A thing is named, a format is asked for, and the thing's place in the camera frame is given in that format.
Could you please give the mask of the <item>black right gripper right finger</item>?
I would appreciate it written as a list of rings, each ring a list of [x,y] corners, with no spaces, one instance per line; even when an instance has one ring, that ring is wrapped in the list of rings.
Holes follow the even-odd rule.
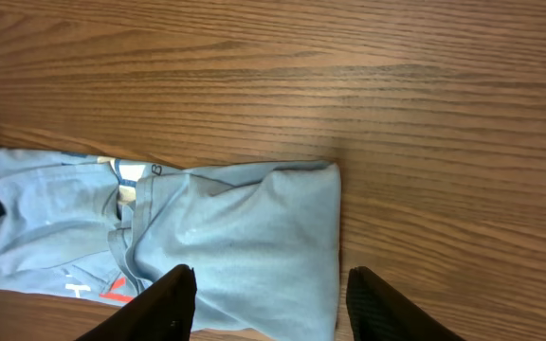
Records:
[[[464,341],[365,266],[349,272],[346,305],[354,341]]]

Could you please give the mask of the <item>light blue t-shirt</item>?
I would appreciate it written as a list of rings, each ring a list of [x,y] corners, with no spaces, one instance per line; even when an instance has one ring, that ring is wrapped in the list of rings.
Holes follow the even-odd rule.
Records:
[[[195,330],[331,340],[340,190],[326,161],[181,170],[0,148],[0,290],[122,306],[185,264]]]

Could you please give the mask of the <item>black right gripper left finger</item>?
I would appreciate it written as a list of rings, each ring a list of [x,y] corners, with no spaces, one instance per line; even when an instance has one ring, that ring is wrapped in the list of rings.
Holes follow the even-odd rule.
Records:
[[[197,285],[179,264],[77,341],[189,341]]]

